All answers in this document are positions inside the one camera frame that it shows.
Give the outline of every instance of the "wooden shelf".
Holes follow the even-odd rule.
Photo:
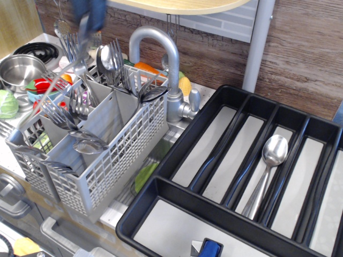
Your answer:
[[[200,15],[228,11],[239,7],[249,0],[110,0],[111,2],[126,4],[149,11]]]

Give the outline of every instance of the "stove burner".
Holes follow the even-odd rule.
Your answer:
[[[49,43],[29,43],[19,47],[13,54],[33,55],[46,64],[52,59],[56,59],[58,57],[58,49]]]

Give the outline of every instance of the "silver faucet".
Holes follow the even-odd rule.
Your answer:
[[[139,44],[142,39],[147,37],[157,40],[168,54],[168,80],[171,90],[167,95],[167,121],[178,122],[183,117],[193,119],[199,110],[200,94],[198,90],[192,89],[189,96],[191,104],[184,102],[182,91],[178,87],[180,59],[177,46],[166,32],[152,26],[142,26],[136,29],[129,42],[130,62],[139,62]]]

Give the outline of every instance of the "toy carrot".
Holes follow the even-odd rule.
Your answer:
[[[141,69],[143,71],[147,71],[147,72],[150,72],[150,73],[153,73],[153,74],[159,74],[160,72],[158,70],[156,70],[155,68],[151,67],[150,65],[146,64],[146,63],[143,63],[143,62],[138,62],[135,64],[134,66],[135,68],[138,68],[138,69]]]

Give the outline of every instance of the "toy red pepper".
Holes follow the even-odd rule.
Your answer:
[[[51,82],[52,82],[51,79],[48,79],[48,80],[44,78],[34,79],[25,87],[25,89],[37,95],[44,94],[49,88]]]

